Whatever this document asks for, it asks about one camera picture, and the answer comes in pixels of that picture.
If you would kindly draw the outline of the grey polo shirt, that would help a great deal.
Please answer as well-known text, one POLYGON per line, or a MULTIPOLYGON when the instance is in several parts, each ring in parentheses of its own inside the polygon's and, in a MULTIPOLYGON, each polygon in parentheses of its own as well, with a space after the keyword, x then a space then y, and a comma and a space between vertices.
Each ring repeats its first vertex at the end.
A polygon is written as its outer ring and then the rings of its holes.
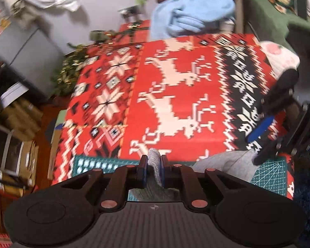
MULTIPOLYGON (((253 161, 257 155, 254 149, 247 151, 230 151, 218 153, 206 159, 197 161, 192 169, 195 172, 204 172, 206 168, 215 168, 226 174, 251 182, 257 166, 253 161)), ((151 148, 148 152, 149 175, 145 189, 131 189, 130 192, 138 201, 179 201, 180 193, 177 189, 165 189, 160 178, 160 158, 157 149, 151 148)))

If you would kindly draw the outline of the green cutting mat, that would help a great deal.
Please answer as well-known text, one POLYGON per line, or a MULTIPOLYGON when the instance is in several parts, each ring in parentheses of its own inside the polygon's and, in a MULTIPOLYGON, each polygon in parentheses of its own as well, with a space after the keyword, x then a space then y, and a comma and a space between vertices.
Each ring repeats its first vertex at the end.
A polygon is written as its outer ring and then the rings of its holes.
MULTIPOLYGON (((75 177, 94 168, 100 168, 107 174, 113 173, 121 166, 138 164, 138 160, 106 159, 76 155, 72 160, 69 177, 75 177)), ((288 174, 287 161, 284 157, 280 157, 278 160, 267 161, 262 164, 251 179, 251 184, 292 199, 294 181, 288 174)))

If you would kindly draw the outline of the white pink stool cushion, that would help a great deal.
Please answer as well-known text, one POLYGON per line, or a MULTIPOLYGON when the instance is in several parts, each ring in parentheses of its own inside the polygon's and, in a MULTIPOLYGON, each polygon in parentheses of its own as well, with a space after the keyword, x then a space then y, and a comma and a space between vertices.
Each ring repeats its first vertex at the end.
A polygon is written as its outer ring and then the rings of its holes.
POLYGON ((270 41, 261 41, 260 47, 271 65, 271 75, 277 80, 288 69, 297 69, 299 57, 289 49, 270 41))

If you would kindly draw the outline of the red patterned christmas tablecloth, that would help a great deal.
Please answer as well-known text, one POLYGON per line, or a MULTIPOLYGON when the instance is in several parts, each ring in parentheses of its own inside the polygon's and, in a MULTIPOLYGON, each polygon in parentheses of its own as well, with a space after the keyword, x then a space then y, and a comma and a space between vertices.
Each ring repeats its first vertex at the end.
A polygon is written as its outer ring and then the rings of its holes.
POLYGON ((94 49, 67 108, 53 182, 70 178, 76 155, 139 160, 155 148, 192 164, 252 149, 246 121, 275 82, 271 71, 252 34, 94 49))

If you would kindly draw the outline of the beige plastic chair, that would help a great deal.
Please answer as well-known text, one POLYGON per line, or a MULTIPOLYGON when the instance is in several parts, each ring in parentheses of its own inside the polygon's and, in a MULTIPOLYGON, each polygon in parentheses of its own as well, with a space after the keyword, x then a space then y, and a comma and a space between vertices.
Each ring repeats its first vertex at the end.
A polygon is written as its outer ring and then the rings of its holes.
POLYGON ((244 33, 244 23, 243 23, 243 0, 235 1, 235 32, 236 34, 244 33))

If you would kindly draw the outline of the christmas garland with lights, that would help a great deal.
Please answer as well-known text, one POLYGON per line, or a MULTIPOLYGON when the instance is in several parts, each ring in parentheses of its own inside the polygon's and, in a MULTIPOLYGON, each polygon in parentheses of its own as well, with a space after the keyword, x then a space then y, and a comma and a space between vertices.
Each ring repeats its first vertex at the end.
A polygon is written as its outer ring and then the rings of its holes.
POLYGON ((56 96, 72 93, 79 78, 80 70, 88 58, 85 45, 68 43, 68 46, 73 51, 65 56, 62 65, 54 70, 54 75, 51 78, 54 86, 52 93, 56 96))

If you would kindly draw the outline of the leaning cardboard sheets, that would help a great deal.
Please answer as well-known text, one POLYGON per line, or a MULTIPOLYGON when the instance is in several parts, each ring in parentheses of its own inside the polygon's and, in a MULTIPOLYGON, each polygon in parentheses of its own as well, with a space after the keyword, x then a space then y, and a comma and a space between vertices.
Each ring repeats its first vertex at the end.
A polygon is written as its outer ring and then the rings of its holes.
POLYGON ((24 97, 10 103, 0 112, 7 128, 23 141, 31 141, 41 129, 43 112, 24 97))

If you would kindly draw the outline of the white drawer shelf unit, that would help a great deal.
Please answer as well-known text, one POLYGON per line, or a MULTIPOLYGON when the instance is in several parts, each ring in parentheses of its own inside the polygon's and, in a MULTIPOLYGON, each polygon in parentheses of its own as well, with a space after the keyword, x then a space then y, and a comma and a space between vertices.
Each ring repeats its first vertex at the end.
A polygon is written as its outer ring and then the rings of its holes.
POLYGON ((24 142, 12 130, 0 125, 0 170, 11 176, 19 176, 24 142))

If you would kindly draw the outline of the light blue fleece blanket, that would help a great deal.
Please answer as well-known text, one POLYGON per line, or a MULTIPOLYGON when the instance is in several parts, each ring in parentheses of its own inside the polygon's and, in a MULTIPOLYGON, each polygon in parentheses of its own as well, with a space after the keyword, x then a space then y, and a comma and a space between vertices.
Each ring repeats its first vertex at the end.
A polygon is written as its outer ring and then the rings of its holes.
POLYGON ((196 35, 218 28, 235 13, 234 0, 165 0, 150 18, 151 41, 196 35))

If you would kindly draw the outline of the large red gift box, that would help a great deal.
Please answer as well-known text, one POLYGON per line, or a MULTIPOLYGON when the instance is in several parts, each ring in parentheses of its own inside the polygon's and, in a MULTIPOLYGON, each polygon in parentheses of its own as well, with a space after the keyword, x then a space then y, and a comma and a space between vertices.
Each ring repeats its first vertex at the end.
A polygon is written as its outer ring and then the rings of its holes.
POLYGON ((117 45, 141 44, 148 41, 150 20, 122 24, 116 36, 117 45))

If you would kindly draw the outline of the silver refrigerator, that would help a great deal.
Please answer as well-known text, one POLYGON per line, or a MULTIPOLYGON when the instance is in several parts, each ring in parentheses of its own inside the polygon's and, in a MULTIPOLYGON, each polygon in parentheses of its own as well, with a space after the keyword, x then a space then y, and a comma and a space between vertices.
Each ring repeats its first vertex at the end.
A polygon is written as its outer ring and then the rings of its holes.
POLYGON ((52 78, 63 62, 61 50, 36 25, 23 30, 16 21, 0 35, 0 59, 18 80, 43 97, 54 90, 52 78))

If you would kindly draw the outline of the beige hanging bag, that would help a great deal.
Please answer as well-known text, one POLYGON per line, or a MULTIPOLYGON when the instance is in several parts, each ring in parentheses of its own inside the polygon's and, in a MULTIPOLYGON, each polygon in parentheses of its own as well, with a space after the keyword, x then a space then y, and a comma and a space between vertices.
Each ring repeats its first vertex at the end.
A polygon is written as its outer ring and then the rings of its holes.
POLYGON ((25 0, 5 0, 5 6, 22 29, 29 28, 39 17, 38 10, 25 0))

